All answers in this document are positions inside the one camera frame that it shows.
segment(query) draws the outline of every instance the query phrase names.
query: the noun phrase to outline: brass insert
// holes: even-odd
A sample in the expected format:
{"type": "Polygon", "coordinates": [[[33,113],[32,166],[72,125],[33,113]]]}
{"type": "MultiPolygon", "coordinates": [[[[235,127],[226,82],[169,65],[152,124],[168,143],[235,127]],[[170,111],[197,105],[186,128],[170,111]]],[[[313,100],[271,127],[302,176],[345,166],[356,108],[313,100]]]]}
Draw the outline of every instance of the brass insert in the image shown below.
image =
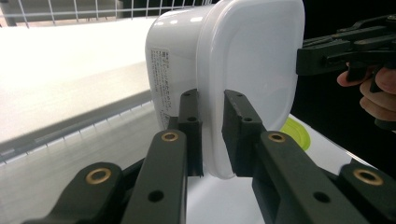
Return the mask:
{"type": "Polygon", "coordinates": [[[164,133],[162,136],[163,141],[165,142],[173,142],[178,139],[177,133],[164,133]]]}
{"type": "Polygon", "coordinates": [[[111,171],[107,168],[97,168],[95,170],[90,171],[85,177],[87,183],[92,185],[101,184],[107,181],[111,176],[111,171]]]}
{"type": "Polygon", "coordinates": [[[356,169],[353,171],[353,175],[369,185],[380,186],[384,184],[381,176],[369,170],[356,169]]]}
{"type": "Polygon", "coordinates": [[[286,141],[286,138],[280,133],[270,133],[270,135],[268,135],[268,138],[271,141],[278,142],[278,143],[282,143],[282,142],[286,141]]]}

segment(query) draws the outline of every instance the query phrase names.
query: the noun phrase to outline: finger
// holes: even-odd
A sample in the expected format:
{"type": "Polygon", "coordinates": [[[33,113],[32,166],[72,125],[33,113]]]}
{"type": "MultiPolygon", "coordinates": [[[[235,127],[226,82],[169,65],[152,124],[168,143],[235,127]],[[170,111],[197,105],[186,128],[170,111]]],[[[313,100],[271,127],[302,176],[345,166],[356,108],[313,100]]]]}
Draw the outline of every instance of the finger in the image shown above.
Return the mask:
{"type": "Polygon", "coordinates": [[[382,68],[376,74],[375,83],[381,90],[396,94],[396,69],[382,68]]]}
{"type": "Polygon", "coordinates": [[[367,79],[361,84],[361,93],[377,105],[387,110],[396,112],[396,95],[387,93],[385,91],[376,93],[370,92],[372,80],[372,78],[367,79]]]}
{"type": "Polygon", "coordinates": [[[347,81],[347,74],[348,74],[348,71],[345,71],[345,72],[341,73],[340,76],[338,76],[337,82],[338,82],[338,84],[339,84],[340,86],[342,86],[342,87],[350,87],[350,86],[359,85],[359,84],[361,84],[364,80],[366,80],[368,77],[370,77],[370,76],[372,75],[374,69],[375,69],[375,66],[369,66],[369,67],[367,68],[365,77],[364,77],[362,80],[357,80],[357,81],[347,81]]]}
{"type": "Polygon", "coordinates": [[[384,107],[373,103],[367,97],[361,98],[361,107],[376,119],[396,121],[396,112],[387,110],[384,107]]]}

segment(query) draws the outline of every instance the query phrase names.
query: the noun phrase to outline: metal grid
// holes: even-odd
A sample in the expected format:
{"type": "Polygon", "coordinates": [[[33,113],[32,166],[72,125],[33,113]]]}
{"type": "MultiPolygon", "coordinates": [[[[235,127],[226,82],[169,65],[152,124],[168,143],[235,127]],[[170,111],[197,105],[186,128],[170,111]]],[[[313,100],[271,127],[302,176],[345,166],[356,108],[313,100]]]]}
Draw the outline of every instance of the metal grid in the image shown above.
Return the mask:
{"type": "Polygon", "coordinates": [[[0,0],[0,25],[37,26],[159,16],[212,0],[0,0]]]}

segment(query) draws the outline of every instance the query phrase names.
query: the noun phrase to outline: yellow object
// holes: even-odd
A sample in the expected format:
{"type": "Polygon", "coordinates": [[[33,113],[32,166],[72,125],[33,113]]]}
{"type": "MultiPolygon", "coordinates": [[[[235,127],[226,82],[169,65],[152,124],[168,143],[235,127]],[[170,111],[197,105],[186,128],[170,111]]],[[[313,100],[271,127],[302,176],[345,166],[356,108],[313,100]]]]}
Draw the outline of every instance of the yellow object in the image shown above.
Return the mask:
{"type": "Polygon", "coordinates": [[[280,131],[290,135],[303,150],[307,150],[311,145],[309,133],[294,119],[288,118],[280,131]]]}

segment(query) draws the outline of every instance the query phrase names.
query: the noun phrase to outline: white plastic container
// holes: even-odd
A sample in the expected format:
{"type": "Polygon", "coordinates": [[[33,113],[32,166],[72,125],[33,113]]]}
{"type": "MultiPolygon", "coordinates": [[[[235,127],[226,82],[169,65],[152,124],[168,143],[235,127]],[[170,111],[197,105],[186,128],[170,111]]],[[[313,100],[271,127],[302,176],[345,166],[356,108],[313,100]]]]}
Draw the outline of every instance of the white plastic container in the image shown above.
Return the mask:
{"type": "Polygon", "coordinates": [[[177,116],[179,97],[198,89],[206,170],[233,172],[221,135],[224,90],[247,96],[267,130],[290,113],[303,43],[301,0],[223,0],[163,14],[148,32],[146,57],[160,124],[177,116]]]}

